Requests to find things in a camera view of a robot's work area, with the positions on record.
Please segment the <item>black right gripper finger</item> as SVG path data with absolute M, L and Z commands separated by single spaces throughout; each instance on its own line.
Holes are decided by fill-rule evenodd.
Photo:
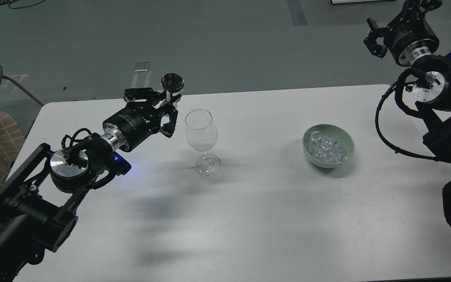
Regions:
M 368 51 L 378 58 L 385 57 L 388 48 L 385 45 L 378 43 L 379 38 L 385 38 L 390 32 L 389 27 L 378 27 L 377 22 L 372 18 L 367 18 L 366 22 L 369 26 L 368 36 L 364 39 L 364 44 Z
M 425 14 L 441 7 L 442 0 L 405 0 L 400 12 L 400 20 L 424 18 Z

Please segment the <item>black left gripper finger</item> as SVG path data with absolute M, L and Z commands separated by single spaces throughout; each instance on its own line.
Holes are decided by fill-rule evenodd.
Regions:
M 128 88 L 124 91 L 124 101 L 146 102 L 156 106 L 159 102 L 165 100 L 165 94 L 154 91 L 152 88 Z
M 169 100 L 166 99 L 160 106 L 159 106 L 159 112 L 161 112 L 161 118 L 168 117 L 168 122 L 163 123 L 160 128 L 159 132 L 166 136 L 167 138 L 171 138 L 174 134 L 177 118 L 178 118 L 178 102 L 180 102 L 182 98 L 181 94 L 177 94 L 175 96 L 172 96 Z

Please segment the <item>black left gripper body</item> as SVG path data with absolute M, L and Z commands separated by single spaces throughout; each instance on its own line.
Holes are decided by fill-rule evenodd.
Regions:
M 128 102 L 126 106 L 108 117 L 102 123 L 104 135 L 112 150 L 131 152 L 154 134 L 161 133 L 170 138 L 170 102 L 164 101 L 155 107 L 149 101 Z

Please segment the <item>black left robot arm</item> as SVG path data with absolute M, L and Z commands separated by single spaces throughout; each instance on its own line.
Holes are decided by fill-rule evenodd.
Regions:
M 81 128 L 59 150 L 41 143 L 0 188 L 0 282 L 57 252 L 75 228 L 77 209 L 91 190 L 105 187 L 132 166 L 131 152 L 150 136 L 172 137 L 182 87 L 129 88 L 125 107 L 103 123 L 103 134 Z

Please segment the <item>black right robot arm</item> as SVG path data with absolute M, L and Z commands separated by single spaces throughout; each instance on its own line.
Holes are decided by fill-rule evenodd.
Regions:
M 406 0 L 385 27 L 367 18 L 369 32 L 363 42 L 372 55 L 383 58 L 391 53 L 395 63 L 405 68 L 376 109 L 375 128 L 381 141 L 397 154 L 451 164 L 451 52 L 435 53 L 440 41 L 425 19 L 426 13 L 441 5 L 440 0 Z M 390 95 L 406 115 L 424 122 L 427 133 L 422 142 L 432 156 L 402 149 L 383 136 L 379 117 Z

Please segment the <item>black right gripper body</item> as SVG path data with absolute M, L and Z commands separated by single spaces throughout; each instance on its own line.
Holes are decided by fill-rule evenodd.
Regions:
M 422 17 L 391 21 L 386 26 L 384 51 L 389 52 L 399 66 L 411 66 L 420 57 L 437 51 L 439 46 L 439 38 Z

